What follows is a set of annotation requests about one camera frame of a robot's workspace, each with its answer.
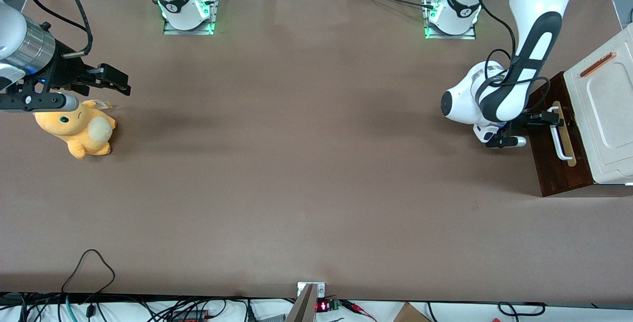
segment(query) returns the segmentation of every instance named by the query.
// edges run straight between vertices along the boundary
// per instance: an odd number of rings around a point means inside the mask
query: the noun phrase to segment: white floor
[[[368,313],[373,315],[378,322],[392,322],[400,308],[402,302],[386,301],[355,301]],[[174,302],[151,302],[150,308],[155,312],[172,306]],[[209,302],[206,310],[211,315],[219,312],[224,303],[221,300]],[[423,302],[414,302],[413,305],[430,319],[427,305]],[[81,306],[73,304],[74,315],[78,322],[86,322],[86,304]],[[253,312],[258,320],[264,320],[278,315],[287,314],[292,308],[292,304],[285,300],[277,299],[255,299],[251,300]],[[501,322],[516,322],[515,318],[502,315],[497,310],[495,304],[449,304],[433,303],[433,312],[437,322],[492,322],[498,318]],[[540,308],[526,306],[515,307],[520,313],[533,313]],[[107,322],[146,322],[150,319],[149,312],[140,304],[132,302],[109,302],[101,304],[101,309]],[[243,322],[246,309],[244,304],[229,301],[226,309],[214,322]],[[32,322],[37,313],[31,313],[28,322]],[[0,311],[0,322],[18,322],[20,317],[20,307]],[[316,322],[332,322],[344,318],[342,322],[372,322],[369,318],[355,315],[346,309],[318,313]],[[92,322],[102,322],[102,318],[97,313],[91,319]],[[556,308],[548,307],[545,313],[538,317],[520,317],[520,322],[624,322],[633,321],[633,311],[615,309],[589,309],[589,308]],[[59,322],[57,320],[57,305],[47,306],[43,312],[41,322]],[[65,306],[61,306],[61,322],[72,322]]]

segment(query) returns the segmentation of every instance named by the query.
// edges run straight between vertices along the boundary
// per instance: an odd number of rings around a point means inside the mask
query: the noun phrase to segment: toy tag
[[[111,109],[113,106],[109,102],[100,101],[99,99],[91,99],[91,101],[97,103],[94,109]]]

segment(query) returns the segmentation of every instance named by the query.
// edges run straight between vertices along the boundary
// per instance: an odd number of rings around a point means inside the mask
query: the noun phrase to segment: red digital display
[[[315,312],[327,312],[330,311],[330,302],[329,301],[319,301],[315,305]]]

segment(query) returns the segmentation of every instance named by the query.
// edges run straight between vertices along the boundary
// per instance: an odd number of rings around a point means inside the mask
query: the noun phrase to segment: silver cylinder
[[[55,52],[55,38],[27,16],[24,18],[27,20],[27,35],[18,50],[3,61],[29,74],[35,74],[52,59]]]

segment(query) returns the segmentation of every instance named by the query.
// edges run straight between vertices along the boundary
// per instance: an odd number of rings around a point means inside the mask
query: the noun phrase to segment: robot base
[[[201,11],[208,11],[210,16],[200,23],[197,27],[190,30],[179,30],[171,26],[167,19],[165,19],[165,25],[163,26],[163,34],[165,35],[213,35],[215,31],[215,18],[218,14],[218,0],[208,0],[211,4],[208,9],[201,9]]]
[[[422,4],[429,4],[432,5],[434,8],[433,9],[426,9],[423,8],[422,9],[422,15],[424,18],[424,37],[426,39],[458,39],[458,40],[475,40],[476,39],[476,33],[475,33],[475,22],[477,22],[477,16],[475,16],[475,21],[473,22],[473,25],[470,25],[470,29],[468,29],[468,31],[466,31],[463,34],[457,34],[457,35],[453,35],[453,34],[447,34],[443,31],[441,31],[437,25],[433,24],[433,22],[430,22],[430,18],[436,18],[438,13],[439,13],[439,5],[441,4],[442,0],[422,0]]]

